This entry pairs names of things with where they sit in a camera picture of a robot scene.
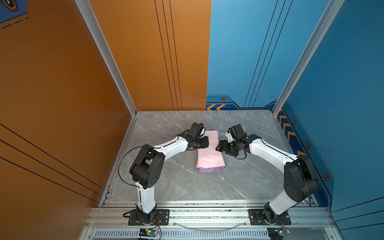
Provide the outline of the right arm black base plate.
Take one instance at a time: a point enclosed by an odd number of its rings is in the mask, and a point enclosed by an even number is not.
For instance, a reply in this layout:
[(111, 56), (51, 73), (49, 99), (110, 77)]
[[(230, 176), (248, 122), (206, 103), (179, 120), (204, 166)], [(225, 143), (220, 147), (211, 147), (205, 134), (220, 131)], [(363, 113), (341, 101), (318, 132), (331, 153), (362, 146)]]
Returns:
[(291, 225), (288, 211), (276, 215), (272, 210), (250, 209), (248, 210), (251, 225)]

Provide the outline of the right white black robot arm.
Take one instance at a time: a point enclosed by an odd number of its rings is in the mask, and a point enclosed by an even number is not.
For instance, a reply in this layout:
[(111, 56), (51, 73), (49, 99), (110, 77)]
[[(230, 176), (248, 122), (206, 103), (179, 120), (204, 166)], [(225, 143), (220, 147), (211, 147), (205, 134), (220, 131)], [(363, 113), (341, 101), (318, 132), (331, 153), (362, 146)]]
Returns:
[(322, 184), (315, 165), (307, 155), (294, 155), (267, 143), (255, 134), (248, 135), (238, 124), (219, 141), (216, 150), (237, 158), (239, 152), (258, 156), (284, 174), (284, 190), (265, 204), (263, 216), (266, 224), (280, 223), (287, 211), (308, 199), (321, 189)]

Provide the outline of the purple wrapping paper sheet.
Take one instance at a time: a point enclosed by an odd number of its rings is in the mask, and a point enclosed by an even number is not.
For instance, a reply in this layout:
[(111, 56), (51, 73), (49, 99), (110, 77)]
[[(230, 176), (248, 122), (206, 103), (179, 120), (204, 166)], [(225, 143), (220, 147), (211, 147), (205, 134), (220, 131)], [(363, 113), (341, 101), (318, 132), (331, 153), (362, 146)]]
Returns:
[(200, 173), (219, 172), (226, 168), (223, 154), (216, 150), (219, 145), (219, 132), (217, 130), (206, 131), (209, 146), (205, 149), (198, 149), (197, 171)]

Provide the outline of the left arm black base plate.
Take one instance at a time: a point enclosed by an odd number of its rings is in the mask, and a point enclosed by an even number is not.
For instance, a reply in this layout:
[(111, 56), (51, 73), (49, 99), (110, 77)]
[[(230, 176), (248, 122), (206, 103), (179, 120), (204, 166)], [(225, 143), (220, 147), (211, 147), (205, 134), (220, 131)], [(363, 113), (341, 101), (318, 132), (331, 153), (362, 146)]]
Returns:
[(170, 220), (169, 209), (154, 209), (149, 214), (145, 214), (140, 209), (132, 210), (128, 225), (129, 226), (144, 226), (144, 225), (160, 225), (167, 226)]

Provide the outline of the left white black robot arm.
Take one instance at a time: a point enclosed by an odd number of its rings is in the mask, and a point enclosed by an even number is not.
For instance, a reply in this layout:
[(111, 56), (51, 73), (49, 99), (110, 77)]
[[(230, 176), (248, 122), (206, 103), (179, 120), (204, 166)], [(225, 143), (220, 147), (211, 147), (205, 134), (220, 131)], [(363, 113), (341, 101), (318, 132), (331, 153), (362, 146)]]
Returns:
[(155, 184), (158, 182), (166, 160), (188, 150), (205, 149), (209, 138), (205, 137), (205, 126), (193, 123), (190, 129), (175, 135), (166, 143), (141, 147), (130, 168), (130, 174), (138, 190), (138, 204), (134, 213), (144, 224), (155, 222), (157, 204), (155, 201)]

